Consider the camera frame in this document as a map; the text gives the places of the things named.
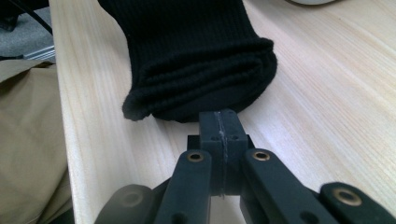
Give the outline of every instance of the light wood surface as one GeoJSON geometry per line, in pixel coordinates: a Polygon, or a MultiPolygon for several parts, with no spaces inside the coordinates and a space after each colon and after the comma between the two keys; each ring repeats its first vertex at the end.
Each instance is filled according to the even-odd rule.
{"type": "MultiPolygon", "coordinates": [[[[343,181],[396,216],[396,1],[244,3],[279,62],[239,116],[255,145],[309,188],[343,181]]],[[[120,27],[95,0],[51,0],[50,10],[76,221],[93,223],[118,188],[168,178],[198,125],[124,119],[131,69],[120,27]]],[[[213,198],[211,221],[244,223],[238,198],[213,198]]]]}

